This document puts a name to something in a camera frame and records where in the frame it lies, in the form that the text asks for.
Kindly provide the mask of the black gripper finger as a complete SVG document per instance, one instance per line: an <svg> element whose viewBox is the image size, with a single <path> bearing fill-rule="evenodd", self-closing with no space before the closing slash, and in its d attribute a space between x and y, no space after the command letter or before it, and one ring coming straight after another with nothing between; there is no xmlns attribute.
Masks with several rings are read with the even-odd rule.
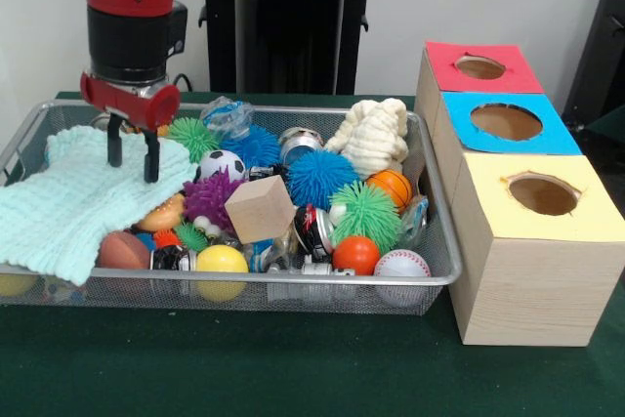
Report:
<svg viewBox="0 0 625 417"><path fill-rule="evenodd" d="M122 141L120 128L123 118L112 114L107 125L107 161L111 167L118 168L122 164Z"/></svg>
<svg viewBox="0 0 625 417"><path fill-rule="evenodd" d="M156 183L159 176L160 143L156 131L143 129L143 135L147 146L144 179L146 183Z"/></svg>

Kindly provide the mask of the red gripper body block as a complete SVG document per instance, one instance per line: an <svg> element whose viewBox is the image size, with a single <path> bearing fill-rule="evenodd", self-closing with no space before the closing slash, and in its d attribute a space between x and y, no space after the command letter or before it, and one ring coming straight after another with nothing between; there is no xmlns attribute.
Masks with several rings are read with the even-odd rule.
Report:
<svg viewBox="0 0 625 417"><path fill-rule="evenodd" d="M181 103L179 89L167 82L148 87L125 87L83 72L80 90L83 99L98 110L121 116L134 127L150 131L169 125Z"/></svg>

